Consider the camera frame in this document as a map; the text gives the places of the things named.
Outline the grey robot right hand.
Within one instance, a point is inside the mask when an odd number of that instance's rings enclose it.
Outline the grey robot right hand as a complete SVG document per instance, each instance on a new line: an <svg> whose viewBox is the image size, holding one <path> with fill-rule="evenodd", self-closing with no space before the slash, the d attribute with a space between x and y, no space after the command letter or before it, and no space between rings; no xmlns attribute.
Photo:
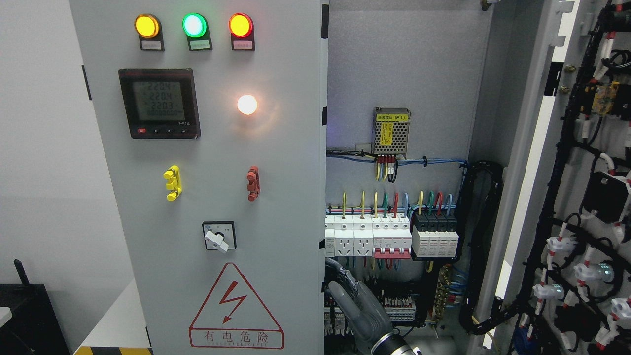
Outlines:
<svg viewBox="0 0 631 355"><path fill-rule="evenodd" d="M385 309L371 290L332 258L325 258L329 294L345 314L357 348L363 354L400 355L406 342L394 334Z"/></svg>

